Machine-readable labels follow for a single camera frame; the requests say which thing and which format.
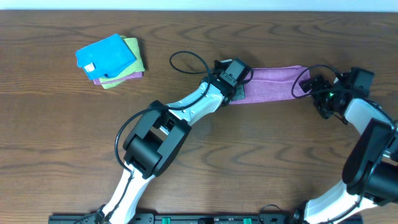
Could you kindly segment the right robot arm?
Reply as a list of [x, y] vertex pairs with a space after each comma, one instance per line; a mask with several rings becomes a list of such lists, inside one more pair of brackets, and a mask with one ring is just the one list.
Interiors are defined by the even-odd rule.
[[351, 123], [360, 138], [344, 165], [341, 180], [322, 196], [304, 202], [291, 223], [340, 223], [365, 209], [397, 203], [397, 120], [368, 98], [374, 73], [353, 67], [295, 80], [311, 96], [320, 116]]

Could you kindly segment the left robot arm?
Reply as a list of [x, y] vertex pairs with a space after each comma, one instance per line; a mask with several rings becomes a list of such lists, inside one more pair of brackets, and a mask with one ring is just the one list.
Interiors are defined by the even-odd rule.
[[215, 69], [185, 98], [162, 104], [152, 102], [135, 115], [138, 120], [123, 142], [119, 161], [123, 174], [111, 200], [94, 217], [95, 223], [129, 223], [149, 182], [160, 176], [176, 158], [192, 125], [226, 106], [254, 71], [239, 59], [216, 61]]

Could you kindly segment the purple microfiber cloth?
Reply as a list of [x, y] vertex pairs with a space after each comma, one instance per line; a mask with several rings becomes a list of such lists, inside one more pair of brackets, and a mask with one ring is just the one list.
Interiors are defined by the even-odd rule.
[[232, 105], [291, 100], [292, 86], [306, 67], [254, 68], [253, 78], [243, 86], [244, 98]]

